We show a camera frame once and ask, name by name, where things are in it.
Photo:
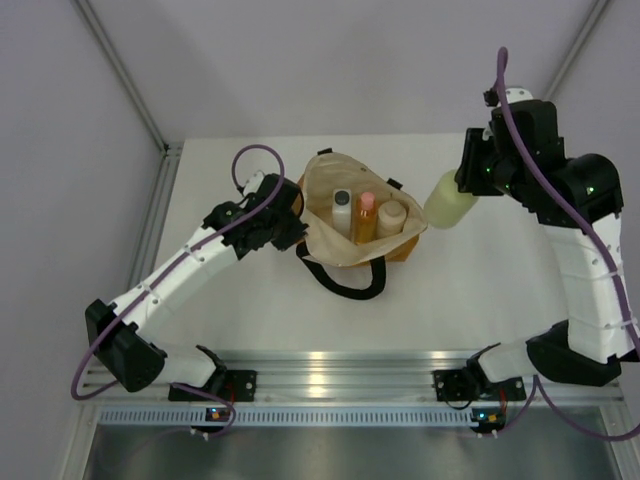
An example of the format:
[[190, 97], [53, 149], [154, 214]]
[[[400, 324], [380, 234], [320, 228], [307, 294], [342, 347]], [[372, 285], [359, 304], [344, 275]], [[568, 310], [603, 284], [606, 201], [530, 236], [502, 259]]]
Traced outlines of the green pump bottle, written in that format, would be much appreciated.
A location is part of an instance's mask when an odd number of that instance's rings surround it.
[[443, 174], [425, 201], [423, 211], [429, 227], [450, 229], [477, 203], [477, 197], [458, 190], [455, 175], [455, 170]]

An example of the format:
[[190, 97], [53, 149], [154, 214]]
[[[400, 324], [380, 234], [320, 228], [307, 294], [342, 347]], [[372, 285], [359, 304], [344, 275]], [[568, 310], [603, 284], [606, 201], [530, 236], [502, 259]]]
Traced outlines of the white bottle black cap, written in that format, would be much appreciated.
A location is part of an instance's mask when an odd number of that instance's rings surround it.
[[335, 189], [332, 203], [332, 225], [343, 237], [349, 238], [352, 223], [352, 193], [350, 189]]

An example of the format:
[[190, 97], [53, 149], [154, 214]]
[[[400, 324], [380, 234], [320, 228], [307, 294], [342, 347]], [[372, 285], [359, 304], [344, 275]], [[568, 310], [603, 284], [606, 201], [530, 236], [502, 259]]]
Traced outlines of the tan canvas tote bag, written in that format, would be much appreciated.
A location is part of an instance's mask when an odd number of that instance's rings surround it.
[[[325, 149], [307, 164], [300, 179], [308, 225], [296, 255], [328, 291], [365, 301], [386, 287], [387, 264], [403, 262], [427, 229], [417, 201], [393, 179], [383, 179], [346, 154]], [[327, 269], [370, 268], [367, 287], [352, 288], [335, 281]]]

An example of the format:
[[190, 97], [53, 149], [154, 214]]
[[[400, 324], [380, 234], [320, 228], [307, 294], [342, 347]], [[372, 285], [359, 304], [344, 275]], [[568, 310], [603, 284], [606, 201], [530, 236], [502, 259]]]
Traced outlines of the orange bottle pink cap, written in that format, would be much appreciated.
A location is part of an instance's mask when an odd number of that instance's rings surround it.
[[371, 242], [376, 231], [376, 197], [372, 192], [363, 192], [357, 203], [354, 241], [357, 245]]

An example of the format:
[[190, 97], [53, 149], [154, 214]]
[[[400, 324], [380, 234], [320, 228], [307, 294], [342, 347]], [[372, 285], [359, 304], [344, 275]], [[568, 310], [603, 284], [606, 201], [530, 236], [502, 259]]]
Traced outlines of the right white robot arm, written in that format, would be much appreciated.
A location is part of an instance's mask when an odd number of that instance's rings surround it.
[[562, 384], [601, 387], [638, 356], [620, 306], [620, 177], [599, 154], [565, 155], [557, 110], [542, 100], [493, 107], [485, 128], [466, 132], [455, 182], [476, 197], [506, 195], [533, 214], [558, 264], [568, 317], [546, 332], [495, 344], [465, 365], [467, 389], [488, 397], [502, 382], [540, 375]]

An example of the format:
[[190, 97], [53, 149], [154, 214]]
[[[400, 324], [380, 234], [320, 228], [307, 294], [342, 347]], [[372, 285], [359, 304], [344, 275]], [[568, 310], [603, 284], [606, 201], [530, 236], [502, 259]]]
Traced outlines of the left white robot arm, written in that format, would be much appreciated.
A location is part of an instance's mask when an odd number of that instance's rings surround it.
[[284, 251], [305, 236], [298, 184], [257, 173], [241, 190], [242, 202], [216, 206], [182, 248], [145, 280], [111, 303], [95, 300], [86, 308], [93, 354], [126, 391], [182, 383], [207, 400], [224, 392], [223, 364], [210, 349], [172, 347], [159, 340], [158, 332], [225, 268], [267, 244]]

